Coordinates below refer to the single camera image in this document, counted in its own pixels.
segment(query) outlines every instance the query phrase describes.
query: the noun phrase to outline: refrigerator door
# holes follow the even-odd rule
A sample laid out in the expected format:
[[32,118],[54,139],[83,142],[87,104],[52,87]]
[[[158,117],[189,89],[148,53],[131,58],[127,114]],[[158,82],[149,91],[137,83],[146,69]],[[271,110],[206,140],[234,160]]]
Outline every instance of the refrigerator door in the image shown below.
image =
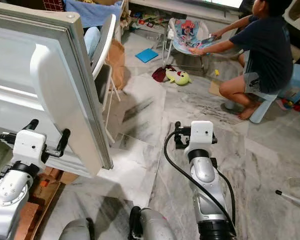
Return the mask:
[[0,3],[0,133],[38,119],[53,148],[68,128],[64,156],[46,165],[93,177],[113,163],[83,35],[77,13]]

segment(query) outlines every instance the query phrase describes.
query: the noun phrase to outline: black hair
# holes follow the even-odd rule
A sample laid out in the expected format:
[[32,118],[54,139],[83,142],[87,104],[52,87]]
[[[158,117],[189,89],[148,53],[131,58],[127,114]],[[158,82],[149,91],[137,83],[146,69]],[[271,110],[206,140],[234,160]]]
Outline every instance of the black hair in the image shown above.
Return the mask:
[[292,0],[261,0],[266,1],[269,5],[269,16],[277,17],[285,13]]

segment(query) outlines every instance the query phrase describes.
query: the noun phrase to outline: dark blue t-shirt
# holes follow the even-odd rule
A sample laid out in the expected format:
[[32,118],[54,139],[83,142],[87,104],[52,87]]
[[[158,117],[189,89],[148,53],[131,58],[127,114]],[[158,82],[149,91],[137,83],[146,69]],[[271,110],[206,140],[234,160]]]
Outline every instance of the dark blue t-shirt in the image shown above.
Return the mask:
[[293,72],[293,57],[286,22],[282,16],[258,19],[249,18],[250,24],[230,41],[250,50],[251,70],[260,76],[263,93],[273,93],[284,88]]

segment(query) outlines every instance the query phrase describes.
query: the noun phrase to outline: marble floor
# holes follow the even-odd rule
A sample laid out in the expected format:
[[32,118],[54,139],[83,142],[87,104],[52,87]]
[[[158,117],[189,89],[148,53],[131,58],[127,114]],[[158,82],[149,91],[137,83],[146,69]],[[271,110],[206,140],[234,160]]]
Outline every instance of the marble floor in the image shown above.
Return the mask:
[[[119,93],[122,101],[114,98],[109,119],[116,140],[110,148],[114,167],[67,185],[41,239],[58,239],[69,221],[86,217],[94,220],[97,239],[126,239],[133,205],[160,211],[178,240],[199,239],[189,183],[165,160],[162,148],[174,122],[209,120],[218,138],[212,155],[235,193],[238,239],[300,240],[300,206],[275,194],[280,189],[300,197],[300,114],[273,104],[260,124],[241,121],[222,109],[222,97],[209,93],[212,80],[226,81],[242,71],[236,61],[210,56],[205,74],[184,68],[193,83],[158,83],[151,75],[161,66],[159,49],[148,63],[135,57],[154,43],[134,33],[125,34],[122,43],[127,85]],[[197,58],[175,51],[170,62],[200,65]],[[168,152],[188,170],[173,141]],[[222,186],[230,209],[229,191]]]

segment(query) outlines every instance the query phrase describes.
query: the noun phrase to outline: person's leg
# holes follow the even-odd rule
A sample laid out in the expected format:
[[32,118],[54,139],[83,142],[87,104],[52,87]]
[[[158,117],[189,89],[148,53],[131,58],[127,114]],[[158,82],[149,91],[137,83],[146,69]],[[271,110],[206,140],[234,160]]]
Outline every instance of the person's leg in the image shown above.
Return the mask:
[[242,120],[250,118],[260,105],[245,94],[245,89],[246,83],[243,75],[222,83],[219,88],[222,96],[244,106],[243,112],[239,115]]
[[245,54],[244,53],[239,55],[238,61],[241,64],[241,66],[244,68],[245,67]]

